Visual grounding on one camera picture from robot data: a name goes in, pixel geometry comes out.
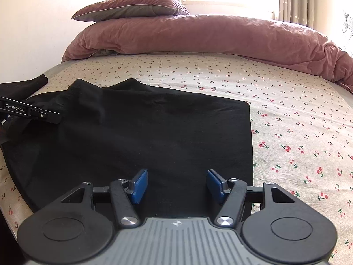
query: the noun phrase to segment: pink pillow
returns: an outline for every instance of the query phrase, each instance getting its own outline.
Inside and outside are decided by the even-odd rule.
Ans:
[[[71,19],[99,22],[127,17],[190,15],[178,0],[106,0],[78,10]]]

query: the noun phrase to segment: cherry print sheet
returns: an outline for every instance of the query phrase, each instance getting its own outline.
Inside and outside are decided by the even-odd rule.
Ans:
[[[338,230],[330,262],[351,263],[353,110],[327,81],[234,55],[158,53],[79,61],[37,94],[65,90],[78,78],[97,86],[136,78],[151,86],[247,101],[254,184],[274,181],[328,217]],[[0,195],[0,207],[16,233],[31,211],[2,156]]]

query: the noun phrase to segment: metal screw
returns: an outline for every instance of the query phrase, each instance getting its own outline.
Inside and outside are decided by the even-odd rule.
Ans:
[[[221,216],[217,218],[216,222],[221,226],[229,226],[233,224],[234,220],[228,216]]]
[[[127,217],[123,217],[120,222],[121,224],[124,224],[126,226],[131,226],[131,225],[135,225],[137,223],[137,218],[132,217],[132,216],[127,216]]]

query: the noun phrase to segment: bed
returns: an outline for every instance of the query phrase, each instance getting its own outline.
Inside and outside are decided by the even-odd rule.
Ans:
[[[76,79],[106,87],[135,78],[246,101],[254,185],[276,182],[329,218],[338,230],[330,262],[350,264],[353,59],[300,25],[189,15],[176,0],[131,1],[108,0],[78,11],[73,19],[97,23],[73,40],[60,65],[45,72],[49,82],[35,94],[66,90]],[[120,11],[129,6],[134,8]],[[141,17],[141,6],[151,17]],[[154,17],[156,11],[160,16]],[[0,196],[0,209],[16,236],[32,212],[2,155]]]
[[[91,57],[62,63],[46,75],[49,83],[36,94],[65,90],[78,78],[101,87],[135,78],[151,86],[247,101],[254,185],[274,181],[328,217],[338,230],[330,262],[349,264],[353,96],[342,87],[240,56],[207,53]],[[0,195],[1,211],[16,236],[18,226],[32,212],[2,155]]]

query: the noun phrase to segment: circular pad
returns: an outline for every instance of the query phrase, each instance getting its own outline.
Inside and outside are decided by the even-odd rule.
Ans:
[[[45,207],[19,227],[18,244],[32,260],[74,264],[101,252],[113,237],[112,223],[81,204]]]
[[[273,221],[271,230],[279,238],[292,241],[303,240],[312,233],[308,222],[295,217],[283,217]]]
[[[79,236],[84,227],[77,219],[63,217],[47,222],[43,226],[43,234],[54,241],[68,241]]]

